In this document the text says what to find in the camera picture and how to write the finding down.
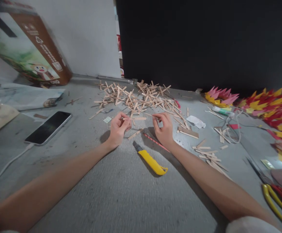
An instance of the phone screen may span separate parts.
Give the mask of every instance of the phone screen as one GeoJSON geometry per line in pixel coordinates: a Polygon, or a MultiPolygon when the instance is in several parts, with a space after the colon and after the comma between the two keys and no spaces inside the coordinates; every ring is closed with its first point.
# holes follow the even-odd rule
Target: phone screen
{"type": "Polygon", "coordinates": [[[56,112],[47,121],[44,122],[36,131],[25,139],[26,142],[43,144],[59,128],[71,113],[56,112]]]}

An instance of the smartphone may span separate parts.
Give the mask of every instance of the smartphone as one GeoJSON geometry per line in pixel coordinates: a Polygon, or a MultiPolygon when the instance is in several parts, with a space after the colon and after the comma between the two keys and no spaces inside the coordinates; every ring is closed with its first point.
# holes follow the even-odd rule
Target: smartphone
{"type": "Polygon", "coordinates": [[[25,142],[44,145],[59,129],[72,117],[71,113],[56,112],[43,123],[36,131],[25,139],[25,142]]]}

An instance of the finger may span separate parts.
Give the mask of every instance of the finger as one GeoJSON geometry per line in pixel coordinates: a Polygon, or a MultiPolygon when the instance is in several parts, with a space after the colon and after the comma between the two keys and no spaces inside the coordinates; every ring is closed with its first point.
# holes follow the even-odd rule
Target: finger
{"type": "Polygon", "coordinates": [[[129,128],[129,126],[131,125],[131,120],[125,120],[124,123],[122,124],[122,126],[119,128],[120,132],[122,134],[125,133],[125,130],[129,128]]]}
{"type": "Polygon", "coordinates": [[[167,118],[167,120],[168,120],[169,122],[171,122],[171,118],[170,118],[170,114],[169,114],[169,113],[161,113],[161,114],[165,115],[165,117],[167,118]]]}
{"type": "Polygon", "coordinates": [[[119,112],[115,117],[114,119],[121,119],[122,117],[129,117],[127,116],[125,113],[123,112],[119,112]]]}
{"type": "Polygon", "coordinates": [[[152,116],[160,118],[164,125],[169,123],[169,120],[167,119],[167,117],[162,113],[153,114],[152,116]]]}
{"type": "Polygon", "coordinates": [[[131,129],[131,127],[132,127],[132,125],[131,125],[131,121],[130,121],[129,127],[126,129],[126,132],[128,132],[131,129]]]}
{"type": "Polygon", "coordinates": [[[116,127],[116,128],[119,128],[120,126],[121,126],[121,124],[122,124],[122,122],[121,122],[121,120],[119,120],[119,119],[113,119],[112,121],[111,121],[111,125],[112,126],[114,126],[114,127],[116,127]]]}
{"type": "Polygon", "coordinates": [[[160,128],[158,126],[158,123],[157,123],[157,120],[155,117],[153,117],[153,125],[154,125],[154,130],[155,132],[159,132],[160,131],[160,128]]]}

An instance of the black wall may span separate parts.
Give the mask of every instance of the black wall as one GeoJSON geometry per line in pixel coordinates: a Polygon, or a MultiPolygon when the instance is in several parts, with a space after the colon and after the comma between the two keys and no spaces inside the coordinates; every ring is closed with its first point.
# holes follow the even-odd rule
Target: black wall
{"type": "Polygon", "coordinates": [[[282,1],[117,0],[126,78],[233,93],[282,87],[282,1]]]}

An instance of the yellow pliers handle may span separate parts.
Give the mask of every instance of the yellow pliers handle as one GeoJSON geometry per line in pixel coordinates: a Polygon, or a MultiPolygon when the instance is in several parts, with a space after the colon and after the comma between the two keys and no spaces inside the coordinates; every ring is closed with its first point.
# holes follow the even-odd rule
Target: yellow pliers handle
{"type": "Polygon", "coordinates": [[[271,200],[270,195],[272,196],[272,198],[276,201],[276,203],[282,208],[282,202],[280,201],[280,199],[278,198],[278,196],[276,195],[276,193],[273,191],[273,189],[271,188],[271,186],[269,184],[263,184],[263,193],[264,193],[264,197],[268,203],[268,205],[270,206],[270,208],[273,210],[273,212],[277,215],[277,217],[282,221],[282,215],[281,213],[278,211],[278,209],[276,208],[276,206],[274,205],[274,203],[271,200]]]}

